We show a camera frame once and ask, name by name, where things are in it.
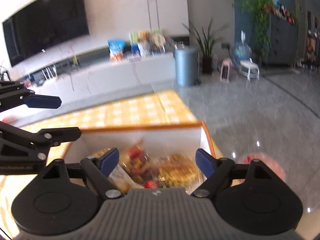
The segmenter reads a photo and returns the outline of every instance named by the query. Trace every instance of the white stool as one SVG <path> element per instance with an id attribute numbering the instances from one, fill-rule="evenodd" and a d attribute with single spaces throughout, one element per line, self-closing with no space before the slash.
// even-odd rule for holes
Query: white stool
<path id="1" fill-rule="evenodd" d="M 260 70 L 257 64 L 250 60 L 240 60 L 240 65 L 240 72 L 248 78 L 248 81 L 250 81 L 250 78 L 260 79 Z M 248 69 L 248 72 L 243 71 L 243 67 Z"/>

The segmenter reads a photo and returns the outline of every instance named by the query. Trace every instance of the black circular disc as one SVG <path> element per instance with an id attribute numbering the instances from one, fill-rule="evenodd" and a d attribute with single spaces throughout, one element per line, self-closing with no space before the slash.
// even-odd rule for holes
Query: black circular disc
<path id="1" fill-rule="evenodd" d="M 27 186 L 11 208 L 20 230 L 43 236 L 65 234 L 80 228 L 96 215 L 98 209 L 97 197 L 87 188 L 48 180 L 38 187 Z"/>
<path id="2" fill-rule="evenodd" d="M 227 223 L 255 235 L 275 235 L 296 228 L 302 216 L 300 199 L 271 179 L 227 188 L 214 204 Z"/>

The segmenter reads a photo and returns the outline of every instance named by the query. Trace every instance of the dresser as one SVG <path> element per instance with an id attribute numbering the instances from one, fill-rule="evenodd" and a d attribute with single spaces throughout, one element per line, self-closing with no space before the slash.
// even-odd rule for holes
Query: dresser
<path id="1" fill-rule="evenodd" d="M 267 35 L 270 37 L 270 49 L 263 63 L 293 64 L 298 49 L 298 26 L 271 15 Z"/>

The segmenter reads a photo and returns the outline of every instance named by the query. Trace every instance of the screw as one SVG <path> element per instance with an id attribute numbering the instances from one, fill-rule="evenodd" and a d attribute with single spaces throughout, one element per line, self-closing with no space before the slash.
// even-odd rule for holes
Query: screw
<path id="1" fill-rule="evenodd" d="M 196 197 L 207 197 L 209 196 L 210 192 L 206 189 L 197 189 L 193 195 L 195 195 Z"/>
<path id="2" fill-rule="evenodd" d="M 38 158 L 44 161 L 47 158 L 47 156 L 45 156 L 45 154 L 43 153 L 38 153 Z"/>
<path id="3" fill-rule="evenodd" d="M 51 139 L 52 138 L 52 135 L 50 133 L 45 133 L 44 134 L 44 137 L 46 137 L 47 139 Z"/>
<path id="4" fill-rule="evenodd" d="M 107 198 L 118 198 L 121 196 L 121 192 L 116 189 L 110 189 L 106 191 L 106 196 Z"/>

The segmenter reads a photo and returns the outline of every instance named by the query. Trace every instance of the trash can lid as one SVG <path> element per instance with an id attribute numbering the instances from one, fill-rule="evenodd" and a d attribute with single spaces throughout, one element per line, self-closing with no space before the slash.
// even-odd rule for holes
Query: trash can lid
<path id="1" fill-rule="evenodd" d="M 183 54 L 194 54 L 194 53 L 197 53 L 198 54 L 198 50 L 195 48 L 195 47 L 190 47 L 190 46 L 187 46 L 185 48 L 178 48 L 176 49 L 175 51 L 176 55 L 179 54 L 179 55 L 183 55 Z"/>

